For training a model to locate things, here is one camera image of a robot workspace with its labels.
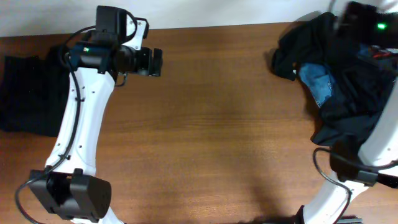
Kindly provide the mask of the dark green trousers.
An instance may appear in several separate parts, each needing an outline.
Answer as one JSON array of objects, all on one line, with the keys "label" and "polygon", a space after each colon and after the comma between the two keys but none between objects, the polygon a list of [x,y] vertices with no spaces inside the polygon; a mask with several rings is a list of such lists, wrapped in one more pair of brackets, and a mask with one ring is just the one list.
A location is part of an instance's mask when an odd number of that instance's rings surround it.
[{"label": "dark green trousers", "polygon": [[4,59],[1,130],[58,136],[70,87],[69,70],[60,64],[60,46],[38,56]]}]

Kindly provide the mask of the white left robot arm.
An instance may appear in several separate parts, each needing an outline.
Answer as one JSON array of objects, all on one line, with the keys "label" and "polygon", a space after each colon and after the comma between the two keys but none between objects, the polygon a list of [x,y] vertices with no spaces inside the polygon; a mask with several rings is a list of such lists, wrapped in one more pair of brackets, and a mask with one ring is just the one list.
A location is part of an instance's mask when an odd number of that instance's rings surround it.
[{"label": "white left robot arm", "polygon": [[162,51],[142,46],[149,23],[118,7],[98,6],[96,24],[61,53],[69,92],[57,141],[43,170],[26,183],[51,214],[73,223],[118,223],[111,184],[96,176],[96,148],[118,76],[159,77]]}]

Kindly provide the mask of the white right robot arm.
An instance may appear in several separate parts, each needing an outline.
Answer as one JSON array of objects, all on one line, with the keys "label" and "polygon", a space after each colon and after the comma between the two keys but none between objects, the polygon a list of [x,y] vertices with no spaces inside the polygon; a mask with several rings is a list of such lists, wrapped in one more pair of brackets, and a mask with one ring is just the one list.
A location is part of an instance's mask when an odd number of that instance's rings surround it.
[{"label": "white right robot arm", "polygon": [[[376,6],[351,1],[336,25],[339,35],[384,48],[397,48],[397,13],[382,13]],[[357,153],[346,157],[340,149],[354,148],[352,142],[337,144],[330,154],[332,172],[326,175],[315,163],[325,179],[318,195],[300,207],[296,223],[354,223],[344,218],[353,199],[379,182],[397,187],[397,88],[389,95],[386,106],[370,137]]]}]

